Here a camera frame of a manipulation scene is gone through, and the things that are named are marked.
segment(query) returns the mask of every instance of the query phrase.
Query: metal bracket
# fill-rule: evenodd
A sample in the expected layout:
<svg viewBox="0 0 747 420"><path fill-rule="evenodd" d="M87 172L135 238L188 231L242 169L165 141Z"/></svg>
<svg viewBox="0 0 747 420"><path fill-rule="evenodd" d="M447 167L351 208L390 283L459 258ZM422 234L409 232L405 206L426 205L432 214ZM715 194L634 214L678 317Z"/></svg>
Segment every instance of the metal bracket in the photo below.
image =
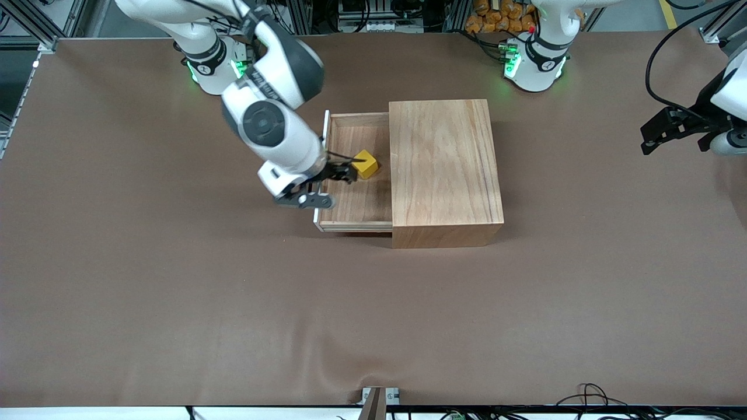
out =
<svg viewBox="0 0 747 420"><path fill-rule="evenodd" d="M699 28L703 41L706 44L719 43L720 35L726 25L734 21L737 15L742 13L744 10L747 10L747 0L739 0L716 14L716 17L708 22L707 25L703 28Z"/></svg>
<svg viewBox="0 0 747 420"><path fill-rule="evenodd" d="M365 403L366 399L371 394L372 389L384 389L384 393L386 396L386 405L400 405L399 388L381 388L380 386L363 388L363 391L361 391L362 398L360 402L358 402L358 405L363 405Z"/></svg>
<svg viewBox="0 0 747 420"><path fill-rule="evenodd" d="M44 44L39 44L39 46L37 47L37 51L39 52L39 54L44 54L44 55L54 54L55 53L55 49L54 48L49 48L49 47L45 46Z"/></svg>
<svg viewBox="0 0 747 420"><path fill-rule="evenodd" d="M399 405L400 403L399 388L372 386L370 388L363 388L362 394L363 399L359 404L363 402L365 404L363 404L363 410L361 410L358 420L385 420L386 406L390 404L389 401L392 401L392 405Z"/></svg>

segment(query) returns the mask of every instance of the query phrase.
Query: open drawer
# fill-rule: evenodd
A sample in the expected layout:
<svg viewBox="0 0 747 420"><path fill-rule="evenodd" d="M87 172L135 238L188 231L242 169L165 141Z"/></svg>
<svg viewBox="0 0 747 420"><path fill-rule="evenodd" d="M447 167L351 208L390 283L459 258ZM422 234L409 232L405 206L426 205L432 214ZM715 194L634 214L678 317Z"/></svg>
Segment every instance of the open drawer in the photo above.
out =
<svg viewBox="0 0 747 420"><path fill-rule="evenodd" d="M379 162L369 179L325 181L322 232L391 232L392 247L481 247L503 225L488 102L390 102L389 112L325 115L326 148Z"/></svg>
<svg viewBox="0 0 747 420"><path fill-rule="evenodd" d="M322 232L391 232L391 171L389 113L324 116L326 148L345 156L368 150L379 162L369 179L352 184L325 181L322 192L332 195L332 209L316 209L314 224Z"/></svg>

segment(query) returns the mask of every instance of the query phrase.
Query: floor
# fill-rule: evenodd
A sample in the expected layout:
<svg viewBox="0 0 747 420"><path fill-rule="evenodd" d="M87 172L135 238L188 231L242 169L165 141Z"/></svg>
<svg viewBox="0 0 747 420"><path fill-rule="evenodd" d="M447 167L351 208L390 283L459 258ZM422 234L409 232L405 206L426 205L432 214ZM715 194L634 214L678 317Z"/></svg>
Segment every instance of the floor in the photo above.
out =
<svg viewBox="0 0 747 420"><path fill-rule="evenodd" d="M699 0L677 0L680 4L695 4ZM715 0L712 5L726 0ZM84 28L88 37L165 37L166 34L142 22L136 22L117 7L113 0L89 0L90 23ZM678 23L700 13L701 10L674 10ZM695 25L703 25L708 18ZM660 0L629 0L608 7L594 31L662 31L667 29ZM31 65L36 59L33 51L5 51L0 48L0 111L12 115L18 103Z"/></svg>

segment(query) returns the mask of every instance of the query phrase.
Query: yellow cube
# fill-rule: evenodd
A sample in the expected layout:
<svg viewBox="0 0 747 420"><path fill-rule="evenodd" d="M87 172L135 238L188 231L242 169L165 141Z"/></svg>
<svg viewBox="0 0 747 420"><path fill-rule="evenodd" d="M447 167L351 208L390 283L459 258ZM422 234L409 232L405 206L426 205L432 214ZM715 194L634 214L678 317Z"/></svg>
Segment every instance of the yellow cube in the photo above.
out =
<svg viewBox="0 0 747 420"><path fill-rule="evenodd" d="M379 162L376 161L366 149L363 149L355 157L363 162L353 162L353 167L358 171L358 175L363 179L369 179L379 169Z"/></svg>

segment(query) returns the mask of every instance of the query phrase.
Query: wooden drawer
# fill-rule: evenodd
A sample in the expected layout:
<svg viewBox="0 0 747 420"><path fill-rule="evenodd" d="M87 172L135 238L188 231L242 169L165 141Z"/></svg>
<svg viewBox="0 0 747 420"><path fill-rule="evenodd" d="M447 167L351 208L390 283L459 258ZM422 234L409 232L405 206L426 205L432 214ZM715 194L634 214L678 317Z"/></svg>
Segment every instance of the wooden drawer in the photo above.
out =
<svg viewBox="0 0 747 420"><path fill-rule="evenodd" d="M503 225L486 100L390 102L389 112L325 116L326 148L368 150L369 179L325 181L337 204L322 232L391 232L393 248L479 247Z"/></svg>
<svg viewBox="0 0 747 420"><path fill-rule="evenodd" d="M324 120L326 148L345 156L363 149L379 162L369 179L353 184L325 181L322 191L337 205L314 211L314 224L322 232L391 232L391 171L389 168L389 113L330 114Z"/></svg>

